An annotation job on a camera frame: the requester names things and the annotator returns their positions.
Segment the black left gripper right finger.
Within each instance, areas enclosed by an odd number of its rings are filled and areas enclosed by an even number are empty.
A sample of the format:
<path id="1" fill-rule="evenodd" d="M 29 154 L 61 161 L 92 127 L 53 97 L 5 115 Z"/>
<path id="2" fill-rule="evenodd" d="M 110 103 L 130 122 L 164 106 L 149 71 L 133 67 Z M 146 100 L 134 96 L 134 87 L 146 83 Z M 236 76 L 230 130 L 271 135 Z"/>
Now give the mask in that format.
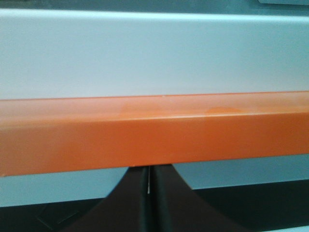
<path id="1" fill-rule="evenodd" d="M 161 232 L 238 232 L 239 226 L 195 194 L 172 165 L 150 168 Z"/>

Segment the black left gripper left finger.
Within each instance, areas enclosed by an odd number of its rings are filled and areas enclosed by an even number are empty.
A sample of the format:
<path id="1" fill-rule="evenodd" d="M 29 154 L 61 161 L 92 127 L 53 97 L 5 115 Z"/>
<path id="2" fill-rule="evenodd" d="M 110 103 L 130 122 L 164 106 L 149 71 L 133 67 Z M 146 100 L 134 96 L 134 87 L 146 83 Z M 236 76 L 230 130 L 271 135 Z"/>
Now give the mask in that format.
<path id="1" fill-rule="evenodd" d="M 66 232 L 146 232 L 148 168 L 129 168 L 94 209 L 67 227 Z"/>

